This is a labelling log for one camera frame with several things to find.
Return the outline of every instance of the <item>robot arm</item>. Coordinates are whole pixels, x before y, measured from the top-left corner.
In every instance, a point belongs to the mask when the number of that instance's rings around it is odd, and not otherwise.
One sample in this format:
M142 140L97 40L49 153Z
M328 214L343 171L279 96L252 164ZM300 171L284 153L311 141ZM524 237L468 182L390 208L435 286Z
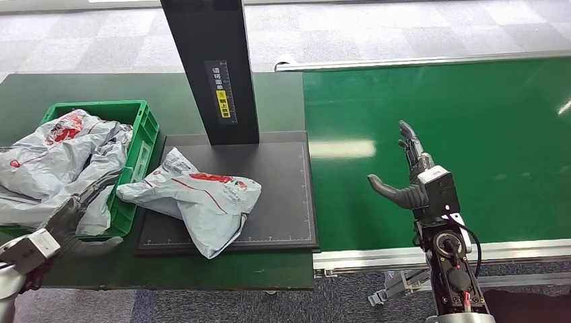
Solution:
M475 274L466 257L466 253L471 251L468 236L471 231L460 217L460 203L452 173L434 165L414 130L404 121L399 124L405 138L399 140L399 145L409 164L410 185L397 189L383 183L376 175L369 175L368 180L378 194L413 212L417 234L415 241L425 252L430 268L426 278L431 279L438 312L434 322L495 322L489 315L477 282L480 248ZM471 321L476 316L478 321Z
M116 237L104 242L83 242L75 237L77 224L88 205L114 184L119 174L108 173L81 194L71 196L45 227L0 246L0 323L13 322L16 296L38 289L55 260L105 254L123 241Z

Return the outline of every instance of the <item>yellow warning label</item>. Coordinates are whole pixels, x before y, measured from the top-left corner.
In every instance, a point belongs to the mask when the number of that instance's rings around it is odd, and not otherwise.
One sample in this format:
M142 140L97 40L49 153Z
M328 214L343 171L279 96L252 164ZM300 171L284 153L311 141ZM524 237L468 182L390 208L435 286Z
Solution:
M228 108L228 100L226 99L226 91L223 89L216 90L216 98L218 99L218 106L220 107L220 114L222 118L230 117L230 109Z

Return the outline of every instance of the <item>red wire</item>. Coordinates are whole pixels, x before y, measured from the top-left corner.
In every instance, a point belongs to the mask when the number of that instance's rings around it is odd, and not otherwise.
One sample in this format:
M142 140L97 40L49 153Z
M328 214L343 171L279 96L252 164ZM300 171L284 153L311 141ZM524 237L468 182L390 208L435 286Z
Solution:
M470 293L464 291L464 305L470 305Z

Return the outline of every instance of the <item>black mat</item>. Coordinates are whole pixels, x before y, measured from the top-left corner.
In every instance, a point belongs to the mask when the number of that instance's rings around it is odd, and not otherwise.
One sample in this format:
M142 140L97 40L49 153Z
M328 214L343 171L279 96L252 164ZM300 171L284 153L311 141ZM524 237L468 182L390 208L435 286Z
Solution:
M201 172L251 178L262 186L242 234L225 252L318 248L305 132L261 133L259 145L211 146L205 135L170 136L163 159L173 147ZM196 252L181 220L147 212L137 254Z

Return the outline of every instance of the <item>cable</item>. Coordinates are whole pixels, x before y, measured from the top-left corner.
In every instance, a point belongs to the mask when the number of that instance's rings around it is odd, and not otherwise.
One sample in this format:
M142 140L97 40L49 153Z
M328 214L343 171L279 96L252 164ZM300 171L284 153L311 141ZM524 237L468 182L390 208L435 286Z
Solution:
M4 269L7 267L10 267L11 265L13 265L14 263L12 262L5 262L4 264L0 264L0 269Z
M452 215L448 214L447 220L449 222L454 222L456 225L458 225L462 229L466 230L470 234L470 236L472 236L472 238L474 238L474 241L476 241L476 247L478 248L478 260L476 262L476 272L474 273L474 277L478 278L478 276L480 275L480 267L481 267L481 244L480 244L480 240L478 239L478 237L476 236L474 231L470 230L466 225L460 224L458 221L456 221L454 219L454 217Z

